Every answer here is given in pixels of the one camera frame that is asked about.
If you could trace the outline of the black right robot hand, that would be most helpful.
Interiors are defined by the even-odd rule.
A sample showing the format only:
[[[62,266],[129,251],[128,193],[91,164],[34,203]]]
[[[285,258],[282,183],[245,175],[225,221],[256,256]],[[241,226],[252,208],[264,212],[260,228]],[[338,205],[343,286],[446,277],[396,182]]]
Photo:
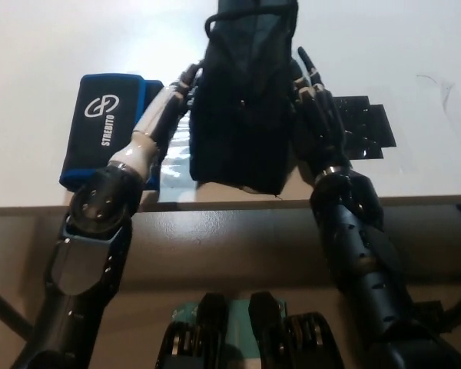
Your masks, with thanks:
[[[303,71],[295,58],[290,60],[294,126],[292,146],[313,177],[328,175],[351,163],[345,151],[345,131],[333,96],[303,47],[297,49]]]

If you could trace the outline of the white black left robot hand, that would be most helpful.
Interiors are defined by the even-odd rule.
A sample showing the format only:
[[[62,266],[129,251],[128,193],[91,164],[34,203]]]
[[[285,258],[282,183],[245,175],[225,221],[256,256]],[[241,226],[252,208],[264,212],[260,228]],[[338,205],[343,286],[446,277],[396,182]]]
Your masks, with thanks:
[[[186,114],[188,95],[201,67],[202,61],[190,64],[178,79],[158,92],[134,128],[134,153],[148,157],[169,145],[178,122]]]

